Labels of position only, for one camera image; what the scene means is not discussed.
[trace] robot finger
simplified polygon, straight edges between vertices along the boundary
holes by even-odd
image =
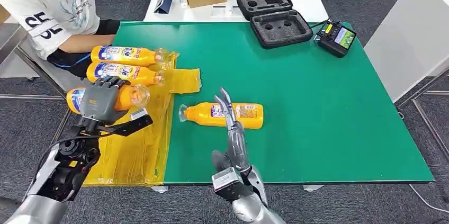
[[[112,87],[112,86],[115,85],[118,81],[120,81],[120,77],[118,77],[118,76],[113,76],[113,77],[111,77],[111,78],[108,78],[107,81],[105,80],[105,84],[103,84],[103,85],[104,85],[104,87]]]
[[[217,95],[214,96],[214,99],[221,106],[221,111],[223,112],[224,118],[226,120],[226,127],[228,128],[228,130],[231,130],[232,126],[234,126],[234,124],[235,124],[235,120],[232,118],[232,115],[229,113],[228,103],[226,103],[226,101],[222,100]]]
[[[220,88],[220,93],[224,97],[224,100],[226,101],[227,109],[228,109],[229,114],[231,115],[231,118],[234,121],[237,121],[236,114],[234,112],[234,108],[232,107],[232,101],[231,101],[231,97],[229,96],[229,93],[223,87]]]
[[[109,76],[106,76],[106,77],[104,77],[104,78],[99,78],[99,79],[97,79],[96,81],[95,81],[95,83],[94,83],[94,86],[102,86],[103,85],[103,83],[105,82],[104,80],[106,79],[106,78],[108,78]]]
[[[131,85],[131,83],[128,80],[119,80],[115,83],[114,86],[120,89],[123,85]]]

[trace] bottle neck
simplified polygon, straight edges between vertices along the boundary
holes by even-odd
[[[190,106],[188,107],[185,111],[184,111],[185,117],[187,118],[187,120],[189,121],[194,121],[195,120],[195,108]]]

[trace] plastic bottle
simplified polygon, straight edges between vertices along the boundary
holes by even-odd
[[[81,100],[86,88],[72,89],[67,93],[66,101],[69,108],[80,114]],[[115,102],[115,110],[128,110],[132,106],[145,107],[150,99],[150,92],[145,85],[123,85]]]
[[[260,104],[233,104],[237,120],[245,129],[260,129],[264,123],[264,109]],[[218,103],[203,102],[196,106],[181,105],[178,110],[179,120],[196,122],[205,126],[226,126],[225,116]]]
[[[87,79],[95,82],[98,78],[105,76],[118,76],[123,80],[128,80],[131,85],[154,85],[163,84],[162,72],[154,72],[145,67],[109,64],[107,62],[93,62],[87,68]]]
[[[102,61],[143,67],[155,63],[163,64],[168,56],[167,50],[162,48],[151,51],[147,48],[97,46],[91,52],[93,62]]]

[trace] green table mat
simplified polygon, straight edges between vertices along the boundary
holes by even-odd
[[[175,96],[166,184],[211,182],[226,128],[181,123],[177,109],[213,102],[220,86],[264,107],[246,140],[265,183],[433,180],[358,40],[338,59],[312,41],[264,50],[249,23],[123,22],[114,45],[175,50],[178,68],[201,69],[201,91]]]

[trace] yellow plastic sheet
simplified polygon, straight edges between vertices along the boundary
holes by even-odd
[[[170,76],[164,85],[148,87],[151,96],[146,109],[153,124],[128,137],[112,135],[100,138],[101,157],[84,181],[84,186],[154,186],[163,183],[172,127],[172,93],[197,92],[201,87],[199,69],[174,72],[177,71],[174,69],[175,58],[169,67],[166,72]],[[188,86],[179,84],[181,86],[176,88],[178,83],[173,83],[178,77],[194,78],[196,75],[198,82],[193,80],[186,84]],[[129,114],[135,110],[136,107],[131,108],[117,123],[129,121]]]

